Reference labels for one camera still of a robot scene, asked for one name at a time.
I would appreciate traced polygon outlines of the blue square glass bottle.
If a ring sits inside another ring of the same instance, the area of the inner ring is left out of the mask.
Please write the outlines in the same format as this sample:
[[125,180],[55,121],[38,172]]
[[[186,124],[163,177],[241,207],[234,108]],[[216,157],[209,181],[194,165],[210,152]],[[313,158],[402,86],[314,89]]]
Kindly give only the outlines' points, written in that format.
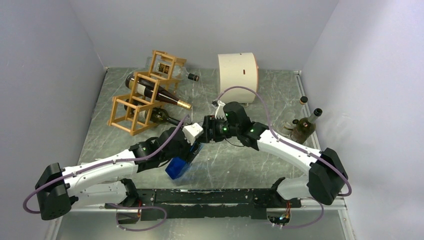
[[167,167],[165,168],[165,172],[167,173],[167,175],[172,180],[176,180],[183,176],[185,172],[190,168],[192,162],[202,150],[202,148],[202,143],[195,143],[183,155],[172,158]]

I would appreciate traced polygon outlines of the clear glass bottle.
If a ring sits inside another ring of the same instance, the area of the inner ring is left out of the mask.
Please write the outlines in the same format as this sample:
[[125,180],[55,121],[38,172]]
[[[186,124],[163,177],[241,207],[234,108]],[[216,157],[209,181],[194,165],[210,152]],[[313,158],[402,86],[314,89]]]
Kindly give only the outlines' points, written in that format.
[[288,112],[281,130],[281,133],[284,136],[288,136],[299,122],[299,119],[302,118],[302,111],[308,100],[309,99],[307,96],[301,96],[300,99],[294,104],[293,109]]

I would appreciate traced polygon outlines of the dark green wine bottle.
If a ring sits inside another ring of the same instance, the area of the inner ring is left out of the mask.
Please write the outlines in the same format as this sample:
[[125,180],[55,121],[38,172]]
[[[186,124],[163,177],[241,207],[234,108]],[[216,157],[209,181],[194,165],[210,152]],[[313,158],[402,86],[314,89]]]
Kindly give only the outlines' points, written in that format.
[[316,120],[322,113],[321,108],[316,108],[310,116],[301,118],[291,131],[289,138],[298,144],[303,144],[316,130]]

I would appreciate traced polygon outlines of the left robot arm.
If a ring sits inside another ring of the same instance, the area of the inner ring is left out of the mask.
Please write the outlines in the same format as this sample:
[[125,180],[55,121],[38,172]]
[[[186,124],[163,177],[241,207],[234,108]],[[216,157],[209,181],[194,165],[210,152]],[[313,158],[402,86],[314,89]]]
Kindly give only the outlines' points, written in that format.
[[167,174],[176,178],[197,154],[204,130],[198,124],[171,127],[159,137],[138,142],[112,156],[86,164],[48,165],[35,184],[35,194],[44,221],[67,214],[73,207],[116,204],[132,208],[139,194],[132,177],[168,164]]

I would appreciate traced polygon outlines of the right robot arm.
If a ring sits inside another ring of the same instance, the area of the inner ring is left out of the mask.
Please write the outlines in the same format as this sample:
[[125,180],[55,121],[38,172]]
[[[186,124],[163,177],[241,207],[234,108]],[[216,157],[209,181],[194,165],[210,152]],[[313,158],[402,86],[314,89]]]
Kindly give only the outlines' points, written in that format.
[[275,207],[295,198],[313,198],[329,206],[339,196],[348,176],[333,149],[321,151],[287,139],[265,124],[251,121],[238,102],[214,104],[221,114],[204,117],[200,142],[221,142],[235,137],[244,147],[279,157],[304,173],[302,177],[284,179],[277,184],[269,197]]

